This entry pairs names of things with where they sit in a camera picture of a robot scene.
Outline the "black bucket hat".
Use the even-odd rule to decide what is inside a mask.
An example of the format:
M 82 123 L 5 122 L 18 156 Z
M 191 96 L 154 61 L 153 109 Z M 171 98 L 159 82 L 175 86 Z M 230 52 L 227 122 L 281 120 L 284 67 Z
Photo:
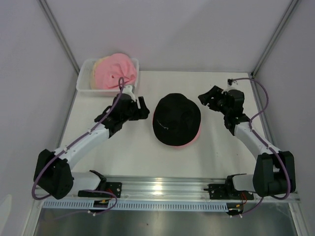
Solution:
M 157 104 L 153 114 L 153 131 L 165 145 L 184 147 L 200 134 L 201 111 L 181 93 L 170 93 Z

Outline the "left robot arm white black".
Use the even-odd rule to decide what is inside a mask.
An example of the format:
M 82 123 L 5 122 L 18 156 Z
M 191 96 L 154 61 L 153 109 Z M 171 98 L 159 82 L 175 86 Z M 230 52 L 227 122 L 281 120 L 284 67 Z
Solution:
M 90 130 L 65 147 L 54 151 L 45 149 L 39 154 L 33 177 L 32 197 L 41 199 L 35 194 L 37 186 L 57 200 L 70 194 L 87 198 L 114 197 L 104 175 L 94 170 L 75 173 L 72 169 L 93 148 L 120 131 L 124 123 L 147 119 L 149 113 L 142 96 L 132 98 L 126 93 L 118 94 L 113 104 L 94 119 Z

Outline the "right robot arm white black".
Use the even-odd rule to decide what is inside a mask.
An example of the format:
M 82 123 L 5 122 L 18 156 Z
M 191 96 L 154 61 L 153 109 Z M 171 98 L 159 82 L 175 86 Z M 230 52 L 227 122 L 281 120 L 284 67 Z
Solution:
M 243 191 L 254 192 L 260 197 L 271 196 L 282 200 L 296 190 L 294 156 L 282 151 L 253 128 L 244 113 L 245 95 L 237 89 L 223 90 L 213 86 L 198 96 L 202 105 L 223 114 L 224 125 L 240 140 L 256 159 L 253 174 L 230 175 L 225 180 L 224 192 L 231 199 Z

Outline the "cream bucket hat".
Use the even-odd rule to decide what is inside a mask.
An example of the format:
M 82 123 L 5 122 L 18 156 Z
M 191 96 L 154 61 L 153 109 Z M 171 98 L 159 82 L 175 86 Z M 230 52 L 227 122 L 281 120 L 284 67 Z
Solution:
M 90 87 L 91 89 L 110 89 L 112 86 L 112 72 L 110 56 L 98 59 L 92 68 Z

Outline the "white plastic basket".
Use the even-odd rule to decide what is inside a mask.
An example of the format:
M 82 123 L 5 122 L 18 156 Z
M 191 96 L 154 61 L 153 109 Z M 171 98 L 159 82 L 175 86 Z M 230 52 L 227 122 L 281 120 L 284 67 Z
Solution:
M 105 59 L 87 59 L 84 61 L 76 83 L 76 89 L 78 92 L 91 97 L 115 97 L 119 93 L 119 89 L 92 89 L 91 79 L 93 78 L 94 64 Z

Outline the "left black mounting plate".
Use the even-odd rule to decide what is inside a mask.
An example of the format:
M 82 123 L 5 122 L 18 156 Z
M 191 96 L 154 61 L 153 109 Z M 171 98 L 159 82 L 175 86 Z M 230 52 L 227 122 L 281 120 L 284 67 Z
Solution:
M 112 198 L 113 197 L 112 195 L 104 193 L 109 192 L 114 194 L 117 198 L 120 198 L 122 193 L 122 186 L 123 184 L 121 182 L 107 182 L 105 185 L 103 184 L 102 186 L 97 187 L 96 191 L 98 192 L 80 190 L 78 192 L 78 197 Z

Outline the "black mounting plate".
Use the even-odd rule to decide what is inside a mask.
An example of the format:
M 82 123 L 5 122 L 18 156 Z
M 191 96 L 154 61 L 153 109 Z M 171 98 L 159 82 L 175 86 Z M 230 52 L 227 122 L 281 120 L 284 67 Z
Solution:
M 112 195 L 104 193 L 109 192 L 114 194 L 117 198 L 120 198 L 122 193 L 122 186 L 123 184 L 121 182 L 107 182 L 105 185 L 103 184 L 102 186 L 97 187 L 96 191 L 98 192 L 80 190 L 78 192 L 78 197 L 112 198 L 113 197 Z
M 238 191 L 227 184 L 208 184 L 203 190 L 209 193 L 210 200 L 254 200 L 248 191 Z

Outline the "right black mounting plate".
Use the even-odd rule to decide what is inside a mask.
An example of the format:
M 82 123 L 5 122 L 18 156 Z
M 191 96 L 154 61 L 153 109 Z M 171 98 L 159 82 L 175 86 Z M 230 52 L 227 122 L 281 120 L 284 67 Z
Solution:
M 248 191 L 238 191 L 227 184 L 208 184 L 203 190 L 209 193 L 210 200 L 254 200 Z

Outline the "right corner aluminium profile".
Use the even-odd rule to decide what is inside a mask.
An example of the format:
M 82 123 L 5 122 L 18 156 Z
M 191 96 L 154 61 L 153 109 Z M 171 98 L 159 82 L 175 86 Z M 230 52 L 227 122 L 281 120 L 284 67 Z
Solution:
M 276 46 L 278 40 L 280 39 L 281 35 L 285 31 L 287 25 L 289 24 L 291 18 L 293 17 L 295 11 L 297 10 L 298 6 L 300 5 L 301 0 L 290 0 L 289 5 L 286 7 L 283 15 L 281 16 L 279 22 L 277 23 L 271 37 L 269 38 L 266 46 L 264 47 L 261 55 L 258 58 L 253 70 L 250 73 L 251 78 L 255 78 L 259 73 L 261 67 L 264 65 L 266 60 L 268 59 L 269 55 L 271 54 L 273 48 Z

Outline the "corner aluminium profile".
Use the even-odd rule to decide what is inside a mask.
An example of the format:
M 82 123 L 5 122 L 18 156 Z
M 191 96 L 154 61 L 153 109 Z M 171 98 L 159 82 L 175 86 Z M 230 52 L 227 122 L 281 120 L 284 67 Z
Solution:
M 47 22 L 49 23 L 53 33 L 55 34 L 55 37 L 57 38 L 62 50 L 64 51 L 67 59 L 69 60 L 73 70 L 77 75 L 79 75 L 80 67 L 73 55 L 73 52 L 60 28 L 60 25 L 51 10 L 48 1 L 46 0 L 37 0 L 37 3 L 39 4 L 39 7 L 41 8 L 44 16 L 46 17 Z
M 286 7 L 283 15 L 281 16 L 279 22 L 277 23 L 271 37 L 269 38 L 266 46 L 264 47 L 261 55 L 258 58 L 253 70 L 250 73 L 251 78 L 255 78 L 259 73 L 261 67 L 264 65 L 266 60 L 268 59 L 269 55 L 271 54 L 273 48 L 276 46 L 278 40 L 280 39 L 281 35 L 285 31 L 287 25 L 289 24 L 291 18 L 293 17 L 295 11 L 297 10 L 298 6 L 300 5 L 301 0 L 290 0 L 289 5 Z

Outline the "left corner aluminium profile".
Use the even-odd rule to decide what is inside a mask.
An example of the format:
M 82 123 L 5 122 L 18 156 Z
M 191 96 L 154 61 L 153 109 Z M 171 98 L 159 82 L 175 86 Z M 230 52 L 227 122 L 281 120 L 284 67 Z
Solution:
M 55 37 L 57 38 L 62 50 L 64 51 L 67 59 L 69 60 L 73 70 L 77 75 L 79 75 L 80 67 L 73 55 L 73 52 L 60 28 L 60 25 L 51 10 L 48 1 L 46 0 L 37 0 L 37 3 L 39 4 L 39 7 L 41 8 L 44 16 L 46 17 L 47 22 L 49 23 L 53 33 L 55 34 Z

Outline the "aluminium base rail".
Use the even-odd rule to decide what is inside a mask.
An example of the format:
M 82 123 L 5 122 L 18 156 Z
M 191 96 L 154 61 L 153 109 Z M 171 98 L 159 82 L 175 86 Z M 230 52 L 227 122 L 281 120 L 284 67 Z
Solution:
M 60 200 L 66 196 L 76 195 L 80 190 L 96 191 L 98 186 L 107 182 L 114 182 L 113 176 L 101 173 L 101 167 L 97 167 L 97 161 L 87 158 L 71 159 L 68 153 L 55 153 L 44 150 L 38 156 L 34 184 L 31 195 L 36 200 L 54 197 Z M 123 181 L 131 181 L 136 185 L 142 185 L 152 196 L 160 196 L 171 182 L 181 182 L 184 185 L 190 182 L 202 182 L 208 184 L 225 184 L 226 178 L 161 178 L 161 177 L 122 177 Z

